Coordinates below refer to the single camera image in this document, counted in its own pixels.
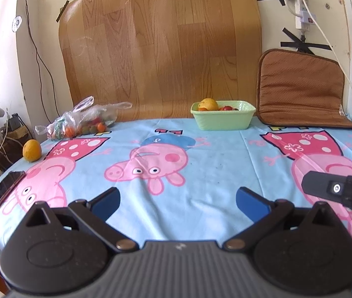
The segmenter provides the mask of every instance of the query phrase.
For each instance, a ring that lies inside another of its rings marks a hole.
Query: cartoon pig
[[[267,133],[262,137],[293,160],[292,175],[295,183],[311,204],[323,199],[304,193],[302,180],[306,173],[318,171],[332,175],[352,176],[352,161],[343,156],[338,143],[326,131]],[[352,236],[352,211],[341,204],[327,202],[341,220],[347,221],[348,231]]]
[[[107,168],[104,176],[112,182],[140,178],[148,180],[148,190],[152,195],[164,191],[162,177],[174,186],[182,186],[184,177],[178,173],[188,162],[184,149],[170,144],[152,143],[133,149],[130,159]]]
[[[295,179],[296,185],[299,187],[306,199],[314,204],[323,199],[307,195],[302,189],[302,180],[309,171],[326,172],[333,175],[352,176],[352,161],[343,156],[336,156],[332,154],[309,154],[301,156],[292,164],[292,175]],[[342,221],[348,222],[348,231],[352,236],[352,211],[343,207],[342,204],[327,201],[332,209]]]
[[[46,201],[50,207],[65,207],[67,199],[59,182],[75,168],[75,161],[63,157],[45,159],[27,172],[3,204],[2,213],[8,215],[19,204],[27,212],[36,201]]]

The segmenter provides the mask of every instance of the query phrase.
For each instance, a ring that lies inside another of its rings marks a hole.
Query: green plastic basket
[[[219,107],[231,106],[238,111],[198,111],[194,103],[191,113],[201,130],[245,130],[252,120],[256,108],[245,101],[216,101]]]

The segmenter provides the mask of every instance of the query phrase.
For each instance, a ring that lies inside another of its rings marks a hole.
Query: wood-grain mat
[[[59,40],[73,103],[132,102],[123,121],[190,117],[206,97],[256,104],[256,0],[74,0]]]

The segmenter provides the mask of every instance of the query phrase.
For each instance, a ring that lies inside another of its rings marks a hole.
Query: brown cushion
[[[344,74],[337,62],[272,49],[259,61],[258,117],[268,125],[352,128],[340,114]]]

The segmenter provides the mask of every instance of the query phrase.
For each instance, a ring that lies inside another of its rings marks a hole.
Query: power strip
[[[302,32],[310,31],[310,26],[314,25],[314,21],[311,18],[310,14],[307,12],[307,9],[303,3],[303,0],[294,0],[294,1],[295,1],[295,12],[302,16],[302,17],[295,17],[296,29]]]

